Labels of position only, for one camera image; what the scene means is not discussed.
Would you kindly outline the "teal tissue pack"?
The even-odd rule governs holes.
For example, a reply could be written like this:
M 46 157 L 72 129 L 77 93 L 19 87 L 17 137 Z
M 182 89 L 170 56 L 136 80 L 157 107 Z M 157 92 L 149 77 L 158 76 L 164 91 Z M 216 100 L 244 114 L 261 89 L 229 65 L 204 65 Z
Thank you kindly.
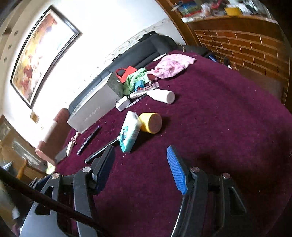
M 135 112 L 128 111 L 119 134 L 119 144 L 123 153 L 131 151 L 141 127 L 142 121 L 139 116 Z

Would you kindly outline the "yellow round jar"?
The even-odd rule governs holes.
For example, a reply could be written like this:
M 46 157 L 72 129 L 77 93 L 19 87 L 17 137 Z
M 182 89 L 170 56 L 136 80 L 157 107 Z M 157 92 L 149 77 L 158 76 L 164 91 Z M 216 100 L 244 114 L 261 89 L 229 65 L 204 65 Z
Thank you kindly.
M 144 112 L 139 115 L 142 122 L 141 131 L 156 134 L 162 127 L 162 117 L 158 113 Z

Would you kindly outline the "black pen purple tip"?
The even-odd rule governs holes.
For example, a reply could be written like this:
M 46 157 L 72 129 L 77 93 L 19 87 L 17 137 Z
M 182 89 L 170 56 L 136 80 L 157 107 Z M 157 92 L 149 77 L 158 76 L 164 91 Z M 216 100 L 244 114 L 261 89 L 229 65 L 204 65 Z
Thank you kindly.
M 84 143 L 81 145 L 80 149 L 77 151 L 77 155 L 81 155 L 82 152 L 87 148 L 89 143 L 91 143 L 92 139 L 98 134 L 100 131 L 101 127 L 97 126 L 96 129 L 87 137 L 87 139 L 84 141 Z

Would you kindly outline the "burgundy tablecloth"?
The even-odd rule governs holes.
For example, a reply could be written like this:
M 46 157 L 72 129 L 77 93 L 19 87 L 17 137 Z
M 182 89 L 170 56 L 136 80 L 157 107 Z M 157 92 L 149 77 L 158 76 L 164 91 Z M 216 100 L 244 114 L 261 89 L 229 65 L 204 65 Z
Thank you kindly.
M 169 236 L 181 193 L 166 150 L 189 166 L 227 172 L 247 208 L 246 236 L 291 236 L 291 113 L 237 71 L 195 53 L 195 63 L 159 85 L 171 105 L 149 97 L 130 107 L 162 116 L 159 133 L 141 132 L 130 153 L 116 149 L 97 217 L 110 236 Z

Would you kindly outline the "white power adapter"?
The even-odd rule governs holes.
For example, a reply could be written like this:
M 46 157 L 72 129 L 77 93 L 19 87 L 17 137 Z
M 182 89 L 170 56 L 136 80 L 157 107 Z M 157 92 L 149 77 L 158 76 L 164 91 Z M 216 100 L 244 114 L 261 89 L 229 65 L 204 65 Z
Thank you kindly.
M 118 111 L 123 111 L 127 106 L 131 104 L 131 101 L 127 96 L 123 96 L 119 101 L 115 103 L 115 107 Z

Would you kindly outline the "grey shoe box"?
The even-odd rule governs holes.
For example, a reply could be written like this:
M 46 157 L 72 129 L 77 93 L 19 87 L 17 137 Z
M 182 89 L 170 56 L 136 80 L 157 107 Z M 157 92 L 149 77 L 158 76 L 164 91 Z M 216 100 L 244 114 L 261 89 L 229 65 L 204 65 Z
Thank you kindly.
M 122 97 L 123 84 L 115 73 L 110 73 L 78 103 L 67 123 L 82 134 L 112 110 Z

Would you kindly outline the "white tube bottle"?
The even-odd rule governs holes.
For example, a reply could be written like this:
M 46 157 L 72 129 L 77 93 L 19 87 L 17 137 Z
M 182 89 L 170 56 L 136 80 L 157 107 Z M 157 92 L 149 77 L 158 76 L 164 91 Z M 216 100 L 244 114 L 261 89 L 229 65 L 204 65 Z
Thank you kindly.
M 172 104 L 176 98 L 174 92 L 163 89 L 154 89 L 148 91 L 147 95 L 156 101 L 163 102 L 166 104 Z

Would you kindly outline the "toothpaste tube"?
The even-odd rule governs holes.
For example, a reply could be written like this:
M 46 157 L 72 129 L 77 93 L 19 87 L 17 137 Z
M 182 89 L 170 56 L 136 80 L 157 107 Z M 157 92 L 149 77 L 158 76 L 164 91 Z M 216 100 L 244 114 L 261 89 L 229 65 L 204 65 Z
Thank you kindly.
M 154 90 L 154 89 L 157 89 L 157 88 L 159 88 L 159 82 L 152 83 L 152 84 L 146 86 L 146 87 L 143 88 L 143 89 L 139 89 L 139 90 L 137 90 L 137 91 L 134 91 L 134 92 L 132 92 L 132 93 L 129 95 L 129 97 L 130 97 L 131 99 L 136 99 L 136 98 L 138 98 L 138 97 L 140 97 L 140 96 L 146 94 L 148 91 L 151 91 L 151 90 Z

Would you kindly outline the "green cloth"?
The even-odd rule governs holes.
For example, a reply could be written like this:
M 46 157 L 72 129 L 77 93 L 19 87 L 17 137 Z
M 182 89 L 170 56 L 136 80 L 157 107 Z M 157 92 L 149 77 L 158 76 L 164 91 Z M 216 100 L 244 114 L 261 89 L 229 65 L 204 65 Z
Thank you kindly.
M 128 75 L 126 81 L 123 83 L 123 94 L 127 96 L 130 95 L 135 89 L 135 84 L 140 80 L 143 81 L 144 84 L 148 83 L 149 78 L 147 74 L 148 70 L 146 68 L 140 68 Z

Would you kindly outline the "red bag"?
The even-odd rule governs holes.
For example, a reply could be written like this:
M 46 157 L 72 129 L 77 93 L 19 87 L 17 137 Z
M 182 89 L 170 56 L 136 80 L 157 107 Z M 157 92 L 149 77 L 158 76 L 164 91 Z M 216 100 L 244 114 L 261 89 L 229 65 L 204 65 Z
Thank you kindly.
M 115 71 L 115 74 L 116 74 L 118 82 L 124 83 L 126 81 L 127 77 L 136 71 L 137 71 L 136 68 L 134 68 L 132 66 L 128 66 L 127 68 L 118 68 Z

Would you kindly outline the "pink cloth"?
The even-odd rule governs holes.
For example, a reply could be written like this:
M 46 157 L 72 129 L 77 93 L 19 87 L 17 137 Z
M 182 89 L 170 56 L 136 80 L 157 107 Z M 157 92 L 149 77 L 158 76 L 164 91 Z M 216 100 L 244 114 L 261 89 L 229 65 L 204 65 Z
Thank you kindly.
M 154 69 L 147 72 L 158 79 L 167 79 L 176 76 L 189 65 L 196 61 L 195 58 L 183 54 L 168 54 L 158 62 Z

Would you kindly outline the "black leather sofa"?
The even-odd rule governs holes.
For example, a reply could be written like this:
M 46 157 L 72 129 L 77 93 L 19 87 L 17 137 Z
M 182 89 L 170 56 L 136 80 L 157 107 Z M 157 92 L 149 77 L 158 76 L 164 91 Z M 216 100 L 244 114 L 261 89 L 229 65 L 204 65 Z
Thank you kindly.
M 169 36 L 160 35 L 155 31 L 146 33 L 138 40 L 138 43 L 122 54 L 119 54 L 109 66 L 99 73 L 91 83 L 83 89 L 69 105 L 69 113 L 71 114 L 79 102 L 110 73 L 115 72 L 119 68 L 127 68 L 128 66 L 132 66 L 136 69 L 146 67 L 158 56 L 169 53 L 177 48 L 178 44 Z

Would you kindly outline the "framed painting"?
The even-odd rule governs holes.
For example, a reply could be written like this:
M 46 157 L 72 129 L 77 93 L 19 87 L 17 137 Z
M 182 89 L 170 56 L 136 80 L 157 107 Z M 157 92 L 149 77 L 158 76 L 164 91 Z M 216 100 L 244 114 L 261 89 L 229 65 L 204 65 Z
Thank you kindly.
M 34 25 L 21 47 L 10 79 L 30 109 L 55 65 L 81 34 L 53 5 Z

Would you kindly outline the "wooden brick-pattern counter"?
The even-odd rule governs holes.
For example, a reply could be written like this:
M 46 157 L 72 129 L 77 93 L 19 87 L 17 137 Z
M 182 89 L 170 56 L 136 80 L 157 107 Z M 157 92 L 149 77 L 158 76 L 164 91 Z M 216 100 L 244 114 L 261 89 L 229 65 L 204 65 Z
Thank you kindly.
M 286 104 L 291 85 L 291 55 L 279 24 L 258 16 L 211 16 L 182 21 L 172 10 L 175 1 L 158 1 L 187 45 L 204 46 L 222 62 L 227 57 L 236 70 L 247 69 L 279 81 Z

